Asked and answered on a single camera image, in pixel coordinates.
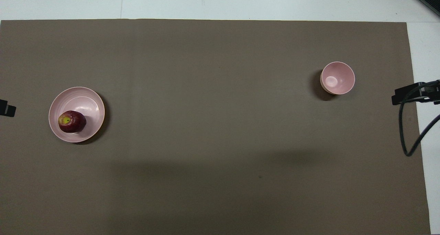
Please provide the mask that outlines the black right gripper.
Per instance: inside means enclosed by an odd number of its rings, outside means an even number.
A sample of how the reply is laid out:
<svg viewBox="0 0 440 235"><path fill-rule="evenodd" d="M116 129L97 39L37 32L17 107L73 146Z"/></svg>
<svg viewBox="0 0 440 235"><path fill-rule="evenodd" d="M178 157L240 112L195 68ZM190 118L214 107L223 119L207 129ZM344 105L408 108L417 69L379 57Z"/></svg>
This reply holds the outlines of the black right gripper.
<svg viewBox="0 0 440 235"><path fill-rule="evenodd" d="M440 80L435 80L431 82L419 82L419 84L410 84L394 90L394 95L392 96L392 105L399 105L403 99L415 88L416 90L413 94L408 96L407 102L433 102L434 105L440 104Z"/></svg>

